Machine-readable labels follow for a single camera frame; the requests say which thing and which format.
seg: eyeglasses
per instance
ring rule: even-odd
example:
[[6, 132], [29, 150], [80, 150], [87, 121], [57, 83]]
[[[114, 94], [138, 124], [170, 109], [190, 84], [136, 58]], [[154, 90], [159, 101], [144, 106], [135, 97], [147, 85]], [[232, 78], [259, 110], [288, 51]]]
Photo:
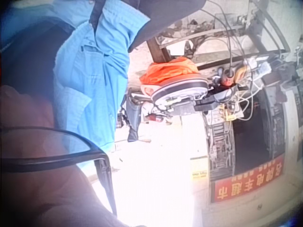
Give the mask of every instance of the eyeglasses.
[[117, 215], [109, 158], [93, 142], [70, 131], [45, 127], [1, 129], [2, 173], [45, 171], [91, 160]]

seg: orange cloth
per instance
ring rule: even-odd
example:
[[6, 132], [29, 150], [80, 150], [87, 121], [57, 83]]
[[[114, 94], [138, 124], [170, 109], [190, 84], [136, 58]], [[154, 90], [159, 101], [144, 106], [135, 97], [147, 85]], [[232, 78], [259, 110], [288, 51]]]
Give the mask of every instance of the orange cloth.
[[166, 79], [193, 73], [199, 73], [197, 66], [190, 59], [178, 57], [168, 63], [151, 64], [140, 81], [142, 84], [157, 85]]

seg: blue shirt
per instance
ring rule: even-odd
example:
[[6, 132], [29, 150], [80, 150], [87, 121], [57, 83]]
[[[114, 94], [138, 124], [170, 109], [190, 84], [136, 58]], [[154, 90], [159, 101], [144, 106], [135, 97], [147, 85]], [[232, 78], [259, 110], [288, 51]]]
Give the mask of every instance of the blue shirt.
[[[128, 48], [149, 18], [120, 0], [107, 0], [94, 33], [92, 8], [88, 0], [55, 0], [47, 6], [46, 16], [75, 28], [56, 56], [54, 111], [61, 129], [107, 152], [115, 141], [117, 111], [127, 87]], [[35, 22], [41, 14], [35, 14]]]

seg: red banner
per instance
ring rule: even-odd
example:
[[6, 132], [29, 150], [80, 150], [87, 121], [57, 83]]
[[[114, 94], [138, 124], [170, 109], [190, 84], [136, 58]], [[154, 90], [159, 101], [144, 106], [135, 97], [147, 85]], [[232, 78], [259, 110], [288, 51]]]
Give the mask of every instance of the red banner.
[[284, 154], [243, 174], [215, 181], [212, 202], [221, 202], [252, 192], [279, 177]]

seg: orange bag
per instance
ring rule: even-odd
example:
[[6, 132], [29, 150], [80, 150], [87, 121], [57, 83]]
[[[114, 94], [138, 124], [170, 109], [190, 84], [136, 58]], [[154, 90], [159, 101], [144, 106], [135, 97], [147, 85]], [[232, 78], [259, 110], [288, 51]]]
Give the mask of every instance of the orange bag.
[[186, 57], [178, 57], [168, 63], [151, 64], [140, 81], [142, 84], [157, 85], [166, 79], [193, 73], [199, 73], [197, 66]]

